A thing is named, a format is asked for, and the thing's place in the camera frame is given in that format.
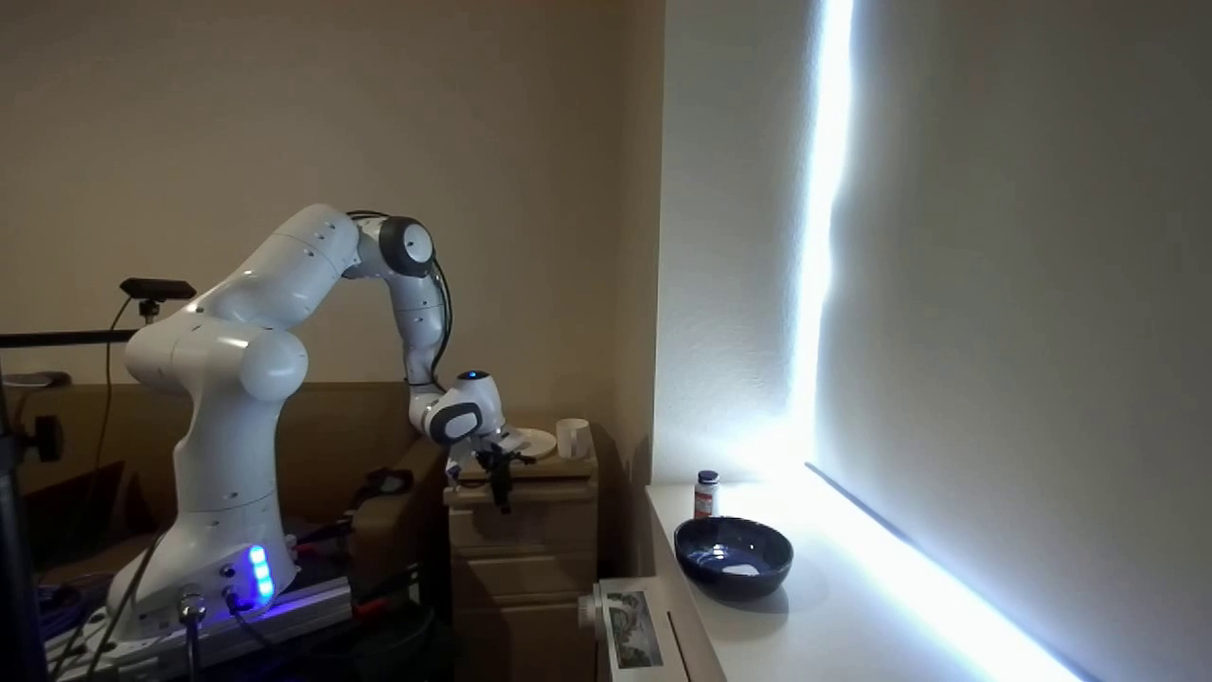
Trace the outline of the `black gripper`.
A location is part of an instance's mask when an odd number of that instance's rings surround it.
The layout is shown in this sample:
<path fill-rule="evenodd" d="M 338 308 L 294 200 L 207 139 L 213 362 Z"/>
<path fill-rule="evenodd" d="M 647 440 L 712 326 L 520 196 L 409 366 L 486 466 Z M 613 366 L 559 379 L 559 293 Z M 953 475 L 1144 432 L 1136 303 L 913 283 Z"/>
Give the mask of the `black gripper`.
<path fill-rule="evenodd" d="M 495 477 L 512 477 L 515 455 L 512 455 L 505 445 L 486 445 L 486 447 L 476 451 L 476 461 L 482 461 L 482 471 L 491 477 L 491 480 L 488 480 L 491 504 L 501 504 L 501 511 L 512 515 L 512 480 L 501 486 Z"/>

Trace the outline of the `robot base with blue lights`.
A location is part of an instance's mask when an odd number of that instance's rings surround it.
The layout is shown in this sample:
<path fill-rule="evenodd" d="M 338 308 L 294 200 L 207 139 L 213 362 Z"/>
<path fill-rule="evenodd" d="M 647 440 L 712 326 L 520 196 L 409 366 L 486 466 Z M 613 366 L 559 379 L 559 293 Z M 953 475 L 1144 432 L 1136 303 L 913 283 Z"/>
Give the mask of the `robot base with blue lights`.
<path fill-rule="evenodd" d="M 346 575 L 284 585 L 264 544 L 240 544 L 198 585 L 149 595 L 156 551 L 141 551 L 96 610 L 47 639 L 49 682 L 172 682 L 352 619 Z"/>

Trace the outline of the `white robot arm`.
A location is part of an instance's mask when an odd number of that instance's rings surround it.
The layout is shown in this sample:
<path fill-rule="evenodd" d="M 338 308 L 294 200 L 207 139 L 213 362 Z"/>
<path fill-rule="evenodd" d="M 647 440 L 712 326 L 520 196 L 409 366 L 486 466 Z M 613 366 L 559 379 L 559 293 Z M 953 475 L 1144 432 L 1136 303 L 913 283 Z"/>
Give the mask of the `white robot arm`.
<path fill-rule="evenodd" d="M 188 427 L 175 445 L 179 515 L 156 553 L 113 585 L 134 592 L 135 610 L 225 592 L 273 604 L 294 581 L 276 500 L 276 427 L 308 379 L 294 330 L 352 278 L 385 283 L 409 426 L 456 457 L 509 436 L 488 373 L 440 383 L 456 299 L 428 226 L 414 216 L 308 206 L 236 273 L 125 346 L 135 383 L 188 397 Z"/>

